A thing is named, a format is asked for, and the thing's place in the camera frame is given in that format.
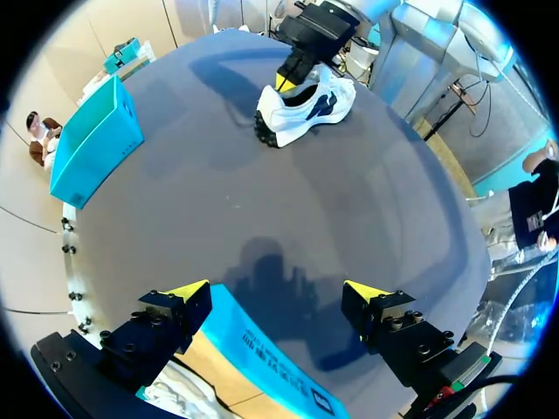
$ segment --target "white cloth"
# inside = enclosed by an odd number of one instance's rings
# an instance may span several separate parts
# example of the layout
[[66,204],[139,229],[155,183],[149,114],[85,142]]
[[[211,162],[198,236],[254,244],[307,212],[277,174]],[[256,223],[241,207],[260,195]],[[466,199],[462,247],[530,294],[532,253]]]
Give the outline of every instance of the white cloth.
[[46,135],[49,134],[49,129],[45,127],[45,124],[41,122],[41,127],[43,128],[43,135],[40,138],[36,138],[33,134],[31,135],[31,141],[38,142],[41,146],[45,146]]
[[506,258],[519,251],[508,190],[497,192],[475,203],[472,211],[486,238],[487,251],[492,261]]
[[45,160],[43,161],[44,166],[43,169],[47,172],[52,171],[52,165],[54,164],[54,159],[56,158],[56,149],[59,146],[59,139],[54,137],[46,146],[46,150],[48,151],[48,155],[46,155]]

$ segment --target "yellow label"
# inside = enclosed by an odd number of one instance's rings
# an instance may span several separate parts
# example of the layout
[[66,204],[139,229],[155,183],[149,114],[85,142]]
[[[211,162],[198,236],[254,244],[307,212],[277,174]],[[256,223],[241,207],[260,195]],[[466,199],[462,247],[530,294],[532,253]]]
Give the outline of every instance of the yellow label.
[[297,87],[291,81],[287,80],[282,75],[276,73],[276,90],[279,90],[280,93],[287,92],[293,88]]
[[174,290],[162,292],[162,294],[175,294],[177,297],[183,297],[184,302],[186,302],[192,295],[198,291],[202,285],[210,283],[208,279],[203,279],[201,281],[195,282],[194,284],[181,286],[179,288],[175,288]]
[[359,295],[361,295],[365,299],[365,301],[367,301],[367,303],[370,302],[370,299],[378,297],[380,294],[389,295],[389,294],[394,293],[394,292],[388,292],[388,291],[383,291],[383,290],[377,290],[376,288],[373,288],[372,286],[359,284],[359,283],[354,282],[354,281],[345,281],[344,284],[348,284],[354,290],[356,290],[357,293]]

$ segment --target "black t-shirt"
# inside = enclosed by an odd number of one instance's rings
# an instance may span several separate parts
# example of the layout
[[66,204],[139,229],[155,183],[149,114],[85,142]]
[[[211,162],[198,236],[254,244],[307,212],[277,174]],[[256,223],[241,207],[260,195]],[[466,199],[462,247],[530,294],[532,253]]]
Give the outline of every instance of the black t-shirt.
[[538,217],[534,217],[539,212],[541,215],[548,214],[553,207],[559,188],[557,167],[554,161],[544,160],[532,174],[539,175],[536,180],[520,183],[508,190],[514,234],[519,249],[537,243],[537,238],[543,230],[548,232],[549,237],[559,240],[559,210],[545,220],[543,226],[535,222]]

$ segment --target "lanyard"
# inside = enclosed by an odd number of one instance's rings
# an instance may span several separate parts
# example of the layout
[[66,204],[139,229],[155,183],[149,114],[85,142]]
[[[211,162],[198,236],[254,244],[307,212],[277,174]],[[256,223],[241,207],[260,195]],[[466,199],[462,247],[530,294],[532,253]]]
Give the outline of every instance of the lanyard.
[[557,206],[557,201],[559,200],[559,188],[557,189],[556,199],[553,201],[553,207],[551,207],[551,211],[542,217],[542,220],[545,221],[551,216],[553,216],[557,210],[559,210],[559,206]]

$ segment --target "woman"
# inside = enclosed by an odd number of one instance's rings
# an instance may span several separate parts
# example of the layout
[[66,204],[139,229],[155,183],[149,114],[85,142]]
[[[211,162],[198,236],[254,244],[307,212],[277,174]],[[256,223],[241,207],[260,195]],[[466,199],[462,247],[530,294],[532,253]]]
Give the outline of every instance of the woman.
[[25,125],[27,131],[31,134],[29,144],[31,158],[45,170],[50,171],[54,164],[62,126],[53,118],[45,118],[41,122],[38,113],[35,111],[27,115]]

